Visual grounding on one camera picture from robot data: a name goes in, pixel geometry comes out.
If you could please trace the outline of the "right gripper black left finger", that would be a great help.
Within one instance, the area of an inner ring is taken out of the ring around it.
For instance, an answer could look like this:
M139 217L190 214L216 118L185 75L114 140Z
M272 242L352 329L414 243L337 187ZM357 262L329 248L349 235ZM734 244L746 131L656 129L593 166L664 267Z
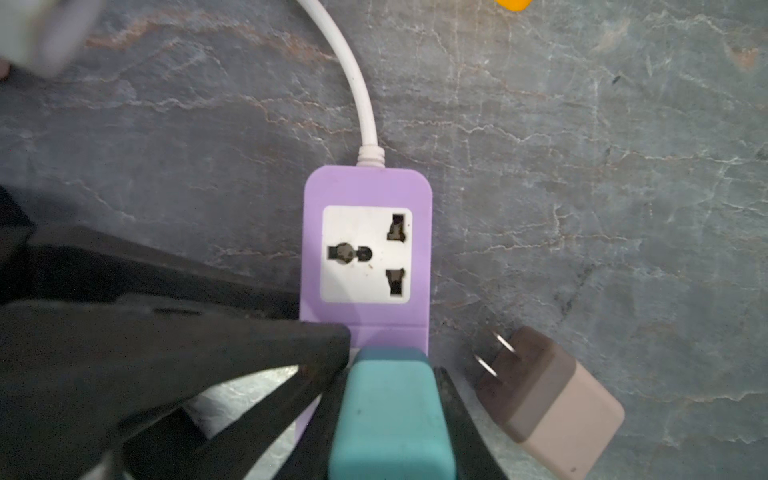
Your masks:
M302 436L292 453L275 474L274 479L328 478L330 452L347 381L346 369L342 370L321 395Z

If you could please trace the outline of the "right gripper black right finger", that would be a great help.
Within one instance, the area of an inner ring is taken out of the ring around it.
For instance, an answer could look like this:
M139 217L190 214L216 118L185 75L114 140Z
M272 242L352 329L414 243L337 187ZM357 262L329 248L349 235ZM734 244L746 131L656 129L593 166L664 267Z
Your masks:
M484 443L448 371L435 367L434 375L442 403L459 480L507 480Z

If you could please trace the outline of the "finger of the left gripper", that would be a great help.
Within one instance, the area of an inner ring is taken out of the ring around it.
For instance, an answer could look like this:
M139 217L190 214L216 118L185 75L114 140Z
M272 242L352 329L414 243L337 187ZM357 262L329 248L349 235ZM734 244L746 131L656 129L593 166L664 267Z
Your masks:
M1 192L1 301L145 295L295 320L297 294L84 226L37 225Z
M210 387L297 373L171 470L242 479L349 358L338 324L23 301L1 310L1 475L78 479Z

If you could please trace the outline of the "teal plug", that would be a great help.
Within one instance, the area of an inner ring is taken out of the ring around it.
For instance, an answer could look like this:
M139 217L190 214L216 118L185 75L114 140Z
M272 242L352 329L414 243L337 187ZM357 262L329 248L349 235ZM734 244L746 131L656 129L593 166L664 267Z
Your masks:
M365 347L357 353L347 375L328 477L457 477L436 378L421 350Z

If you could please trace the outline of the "pink plug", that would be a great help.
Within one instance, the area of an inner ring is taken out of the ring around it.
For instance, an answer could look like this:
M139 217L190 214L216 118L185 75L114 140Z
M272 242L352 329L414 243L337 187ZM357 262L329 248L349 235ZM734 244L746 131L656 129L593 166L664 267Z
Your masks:
M584 479L625 419L621 403L550 337L523 326L475 385L496 425L558 479Z

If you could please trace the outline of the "purple power strip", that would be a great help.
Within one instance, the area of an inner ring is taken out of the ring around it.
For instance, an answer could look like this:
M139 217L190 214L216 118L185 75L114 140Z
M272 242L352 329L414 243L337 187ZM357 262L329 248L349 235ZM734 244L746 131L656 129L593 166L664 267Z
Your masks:
M411 169L328 165L303 196L299 318L429 351L433 192Z

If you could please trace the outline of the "orange power strip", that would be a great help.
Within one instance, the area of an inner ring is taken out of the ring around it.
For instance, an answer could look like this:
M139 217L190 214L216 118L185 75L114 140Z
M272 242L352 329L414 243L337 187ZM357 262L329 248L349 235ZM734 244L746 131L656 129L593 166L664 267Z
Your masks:
M532 3L532 0L496 0L496 2L509 11L521 12Z

